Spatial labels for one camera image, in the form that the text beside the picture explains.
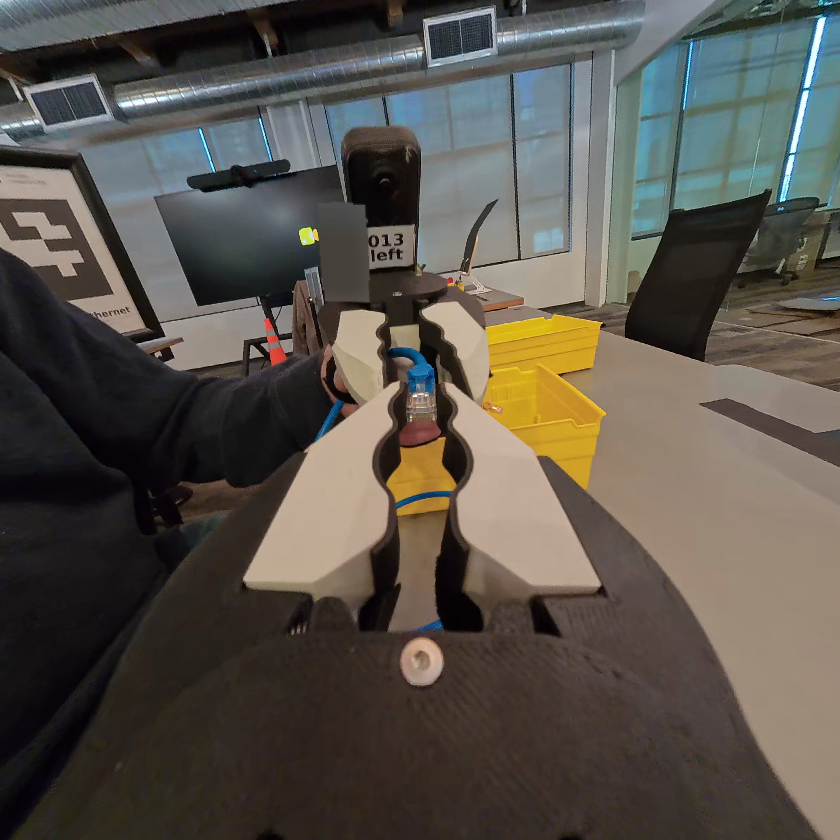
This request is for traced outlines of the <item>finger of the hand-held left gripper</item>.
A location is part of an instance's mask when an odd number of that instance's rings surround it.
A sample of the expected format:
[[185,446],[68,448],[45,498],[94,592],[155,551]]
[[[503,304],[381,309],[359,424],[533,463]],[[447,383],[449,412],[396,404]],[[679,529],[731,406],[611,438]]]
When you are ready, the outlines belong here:
[[422,349],[434,357],[438,380],[481,404],[489,382],[489,344],[480,302],[430,304],[418,314],[418,334]]
[[331,340],[333,357],[359,405],[381,394],[386,385],[386,316],[366,309],[345,309],[338,315]]

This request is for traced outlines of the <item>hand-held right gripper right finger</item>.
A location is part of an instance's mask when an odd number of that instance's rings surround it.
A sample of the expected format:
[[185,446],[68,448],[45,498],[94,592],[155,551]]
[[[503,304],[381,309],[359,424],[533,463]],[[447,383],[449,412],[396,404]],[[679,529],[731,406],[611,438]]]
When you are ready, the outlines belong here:
[[602,582],[540,458],[456,385],[437,389],[443,466],[455,481],[435,567],[437,616],[479,632],[495,608],[589,596]]

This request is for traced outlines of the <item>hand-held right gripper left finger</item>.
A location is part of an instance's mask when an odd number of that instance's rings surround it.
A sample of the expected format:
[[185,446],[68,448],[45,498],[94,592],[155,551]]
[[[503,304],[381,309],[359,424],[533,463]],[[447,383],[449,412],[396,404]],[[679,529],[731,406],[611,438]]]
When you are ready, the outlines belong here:
[[244,576],[251,591],[340,599],[386,631],[401,586],[396,503],[403,387],[388,385],[307,451]]

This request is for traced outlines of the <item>yellow plastic bin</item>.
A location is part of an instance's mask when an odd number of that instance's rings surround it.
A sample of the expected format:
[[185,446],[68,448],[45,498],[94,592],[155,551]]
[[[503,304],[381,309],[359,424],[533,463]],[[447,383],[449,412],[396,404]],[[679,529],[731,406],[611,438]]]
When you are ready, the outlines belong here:
[[[587,489],[605,412],[544,365],[523,371],[498,369],[488,381],[486,402],[494,417],[537,455],[549,457]],[[401,464],[387,482],[399,517],[448,508],[455,481],[443,464],[445,437],[401,449]]]
[[486,328],[490,372],[539,366],[563,375],[592,368],[602,324],[561,316],[491,325]]

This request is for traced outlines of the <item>person's left hand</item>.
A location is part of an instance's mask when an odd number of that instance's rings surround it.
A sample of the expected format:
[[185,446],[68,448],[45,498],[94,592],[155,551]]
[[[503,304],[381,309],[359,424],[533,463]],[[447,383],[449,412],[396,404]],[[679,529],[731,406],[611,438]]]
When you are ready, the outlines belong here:
[[322,353],[321,384],[333,404],[341,404],[340,414],[349,417],[355,413],[359,405],[347,386],[338,363],[333,357],[333,347],[327,345]]

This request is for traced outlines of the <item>black video conference bar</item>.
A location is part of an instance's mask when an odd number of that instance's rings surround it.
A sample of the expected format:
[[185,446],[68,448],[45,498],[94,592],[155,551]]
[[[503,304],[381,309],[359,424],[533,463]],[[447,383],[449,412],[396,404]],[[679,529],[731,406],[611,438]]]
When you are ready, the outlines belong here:
[[291,172],[289,160],[264,163],[234,164],[223,171],[214,171],[186,178],[187,186],[202,193],[212,193],[235,187],[252,187],[271,181]]

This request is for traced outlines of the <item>white ceiling vent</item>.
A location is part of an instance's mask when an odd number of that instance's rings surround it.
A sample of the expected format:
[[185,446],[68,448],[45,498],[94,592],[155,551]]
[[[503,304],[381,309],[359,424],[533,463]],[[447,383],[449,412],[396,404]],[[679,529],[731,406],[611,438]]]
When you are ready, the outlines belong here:
[[423,42],[428,68],[497,56],[496,9],[479,7],[426,17],[423,20]]
[[24,96],[46,133],[117,120],[93,73],[24,86]]

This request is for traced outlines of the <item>black television screen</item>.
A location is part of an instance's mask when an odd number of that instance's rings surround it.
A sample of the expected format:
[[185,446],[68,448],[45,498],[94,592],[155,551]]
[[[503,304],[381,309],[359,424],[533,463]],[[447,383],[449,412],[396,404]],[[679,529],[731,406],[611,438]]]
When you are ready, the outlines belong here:
[[331,165],[154,201],[198,306],[266,298],[281,308],[319,265],[319,205],[343,198]]

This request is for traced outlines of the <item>black office chair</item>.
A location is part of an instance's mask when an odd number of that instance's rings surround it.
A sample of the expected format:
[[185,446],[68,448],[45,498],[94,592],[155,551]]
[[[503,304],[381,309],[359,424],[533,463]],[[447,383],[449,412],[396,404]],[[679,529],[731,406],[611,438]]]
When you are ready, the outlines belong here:
[[673,210],[627,312],[624,337],[705,361],[712,323],[771,194]]

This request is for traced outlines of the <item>framed black-white marker sign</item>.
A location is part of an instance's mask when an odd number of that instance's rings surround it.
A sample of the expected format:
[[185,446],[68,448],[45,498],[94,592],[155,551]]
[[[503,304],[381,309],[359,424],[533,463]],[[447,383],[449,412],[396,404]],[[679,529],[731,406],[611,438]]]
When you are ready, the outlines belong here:
[[132,341],[165,336],[81,154],[2,145],[1,245]]

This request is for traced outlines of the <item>grey office chair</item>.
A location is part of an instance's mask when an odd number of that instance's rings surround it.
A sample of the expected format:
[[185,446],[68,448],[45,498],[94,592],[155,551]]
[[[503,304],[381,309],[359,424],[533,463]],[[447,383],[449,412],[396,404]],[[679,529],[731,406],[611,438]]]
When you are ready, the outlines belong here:
[[733,281],[734,288],[743,289],[762,277],[775,277],[783,287],[797,279],[798,275],[785,266],[804,243],[806,224],[821,205],[817,196],[788,198],[768,205]]

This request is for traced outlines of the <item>silver ventilation duct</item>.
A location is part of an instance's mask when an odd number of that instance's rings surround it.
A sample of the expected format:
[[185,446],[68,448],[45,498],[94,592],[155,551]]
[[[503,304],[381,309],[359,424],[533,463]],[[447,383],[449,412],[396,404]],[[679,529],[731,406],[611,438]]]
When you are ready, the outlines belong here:
[[[499,53],[428,68],[425,18],[494,7]],[[631,46],[645,2],[2,2],[2,135],[16,144],[408,91]],[[95,74],[117,117],[46,133],[23,88]]]

